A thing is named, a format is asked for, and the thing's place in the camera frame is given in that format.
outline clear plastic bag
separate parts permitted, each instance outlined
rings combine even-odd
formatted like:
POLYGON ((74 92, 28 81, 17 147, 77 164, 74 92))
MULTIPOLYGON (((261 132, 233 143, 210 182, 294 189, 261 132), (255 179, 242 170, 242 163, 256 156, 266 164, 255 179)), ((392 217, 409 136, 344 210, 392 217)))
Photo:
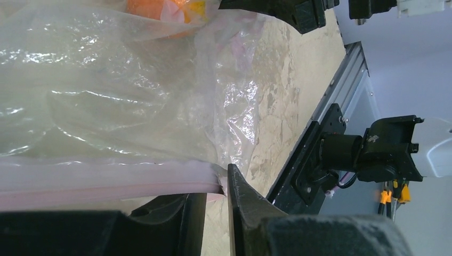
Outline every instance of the clear plastic bag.
POLYGON ((203 26, 127 14, 124 1, 67 2, 0 2, 0 161, 30 172, 33 161, 87 157, 247 170, 256 14, 212 12, 203 26))
POLYGON ((145 159, 65 158, 37 162, 4 157, 0 211, 169 194, 223 194, 225 172, 200 161, 156 164, 145 159))

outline black bracket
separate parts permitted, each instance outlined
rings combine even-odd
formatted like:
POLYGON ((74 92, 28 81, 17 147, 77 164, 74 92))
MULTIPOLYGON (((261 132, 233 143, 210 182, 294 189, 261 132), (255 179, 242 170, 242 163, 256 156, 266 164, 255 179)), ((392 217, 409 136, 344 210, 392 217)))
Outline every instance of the black bracket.
POLYGON ((200 255, 206 194, 120 211, 0 213, 2 255, 200 255))
POLYGON ((366 129, 362 150, 357 159, 357 177, 361 181, 422 181, 411 154, 419 144, 411 143, 416 124, 423 120, 415 115, 383 118, 366 129))
POLYGON ((222 0, 220 9, 241 9, 273 16, 301 34, 326 25, 325 10, 339 0, 222 0))
POLYGON ((349 0, 350 19, 369 19, 372 14, 388 12, 397 0, 349 0))
POLYGON ((311 122, 267 195, 274 206, 289 214, 317 214, 320 211, 325 195, 319 193, 319 189, 323 186, 332 187, 336 182, 315 182, 314 175, 322 174, 318 152, 321 138, 324 134, 343 134, 346 124, 342 117, 339 105, 334 103, 325 113, 321 124, 311 122))

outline wooden table surface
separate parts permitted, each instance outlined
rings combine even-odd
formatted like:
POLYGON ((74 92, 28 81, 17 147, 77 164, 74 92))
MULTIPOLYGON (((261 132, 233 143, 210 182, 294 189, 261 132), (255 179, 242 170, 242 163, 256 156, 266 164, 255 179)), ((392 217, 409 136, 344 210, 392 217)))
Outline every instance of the wooden table surface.
MULTIPOLYGON (((253 60, 260 120, 246 176, 264 196, 345 56, 332 10, 326 20, 305 35, 277 19, 265 23, 253 60)), ((226 198, 207 204, 202 255, 230 255, 226 198)))

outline orange object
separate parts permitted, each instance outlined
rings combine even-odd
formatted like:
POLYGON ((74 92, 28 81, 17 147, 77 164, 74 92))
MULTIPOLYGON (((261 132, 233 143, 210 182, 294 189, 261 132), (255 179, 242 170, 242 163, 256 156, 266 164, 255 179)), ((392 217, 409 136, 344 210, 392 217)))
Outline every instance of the orange object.
POLYGON ((388 190, 388 196, 386 198, 386 202, 391 203, 391 198, 392 198, 392 191, 388 190))
POLYGON ((386 190, 381 192, 380 203, 385 204, 388 201, 388 193, 386 190))
POLYGON ((130 14, 160 20, 164 0, 128 0, 127 12, 130 14))
MULTIPOLYGON (((200 17, 201 21, 206 21, 206 2, 193 0, 127 0, 127 12, 133 15, 138 15, 150 19, 161 20, 162 11, 164 10, 165 2, 174 3, 179 8, 183 15, 184 23, 191 23, 196 16, 200 17)), ((185 31, 176 35, 169 36, 169 38, 179 38, 192 34, 193 31, 185 31)))

